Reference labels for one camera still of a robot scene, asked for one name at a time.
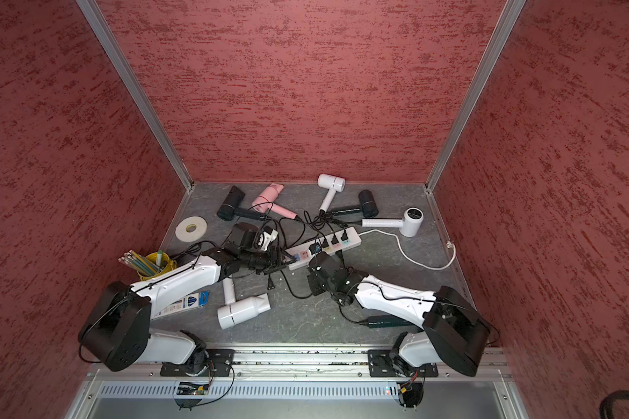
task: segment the pink hair dryer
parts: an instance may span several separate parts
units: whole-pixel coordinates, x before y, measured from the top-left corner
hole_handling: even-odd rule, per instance
[[[275,213],[285,216],[288,219],[295,219],[298,215],[288,209],[275,204],[277,196],[284,189],[284,185],[271,183],[270,186],[261,192],[261,194],[252,202],[252,209],[260,213],[274,211]]]

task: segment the black hair dryer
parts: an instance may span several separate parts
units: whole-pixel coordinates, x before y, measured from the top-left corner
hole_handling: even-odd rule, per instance
[[[359,205],[334,208],[327,214],[339,216],[356,213],[363,213],[363,218],[365,219],[371,219],[379,213],[377,210],[377,204],[375,203],[375,198],[373,197],[373,192],[370,192],[368,189],[364,189],[359,192]]]
[[[245,193],[242,192],[240,188],[235,185],[232,186],[231,190],[229,190],[229,194],[224,200],[224,203],[219,207],[217,216],[224,221],[233,221],[236,215],[243,216],[247,219],[265,221],[268,218],[267,214],[238,208],[244,197]]]

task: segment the power strip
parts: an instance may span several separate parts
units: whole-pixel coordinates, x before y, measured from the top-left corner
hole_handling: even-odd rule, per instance
[[[338,238],[339,242],[336,243],[335,245],[331,244],[331,240],[333,239],[333,233],[326,236],[328,247],[325,247],[323,249],[326,253],[328,253],[329,255],[333,255],[338,250],[352,249],[353,247],[357,247],[361,244],[361,237],[359,236],[359,233],[357,233],[354,227],[348,227],[345,230],[347,231],[347,240],[343,241],[343,239],[340,238],[343,235],[342,230],[337,231],[335,235]],[[312,254],[310,253],[309,247],[311,244],[313,244],[316,241],[319,243],[323,243],[324,240],[321,238],[314,239],[314,240],[310,240],[307,243],[303,243],[302,245],[298,245],[298,246],[291,247],[290,249],[286,249],[287,253],[289,253],[291,256],[296,258],[296,261],[293,264],[289,265],[290,271],[297,270],[301,266],[305,266],[308,264],[308,262],[310,262],[310,259],[312,259]]]

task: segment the roll of tape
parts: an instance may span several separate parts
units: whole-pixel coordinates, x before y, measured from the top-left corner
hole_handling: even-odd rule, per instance
[[[207,222],[199,216],[190,216],[177,224],[175,236],[185,243],[198,241],[207,231]]]

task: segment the pencil holder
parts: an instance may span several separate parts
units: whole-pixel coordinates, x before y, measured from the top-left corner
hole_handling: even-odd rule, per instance
[[[150,255],[145,256],[146,259],[151,262],[152,264],[156,264],[156,256],[157,253],[151,253]],[[164,273],[168,273],[172,270],[174,270],[177,267],[177,262],[175,262],[174,260],[170,260],[169,256],[166,255],[165,253],[163,253],[163,264],[167,264],[165,268],[163,268],[161,270],[161,272],[153,275],[153,276],[142,276],[140,275],[140,280],[141,281],[149,281],[152,280],[154,278],[156,278],[157,276],[163,275]]]

